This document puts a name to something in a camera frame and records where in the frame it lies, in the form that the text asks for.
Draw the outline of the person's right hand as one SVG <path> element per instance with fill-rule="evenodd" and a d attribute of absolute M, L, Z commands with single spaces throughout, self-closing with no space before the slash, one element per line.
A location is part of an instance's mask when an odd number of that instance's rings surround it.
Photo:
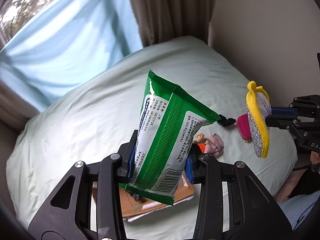
<path fill-rule="evenodd" d="M 319 153 L 317 152 L 311 152 L 310 155 L 310 160 L 311 160 L 311 169 L 313 172 L 318 172 L 319 171 L 319 163 L 320 163 L 320 156 Z"/>

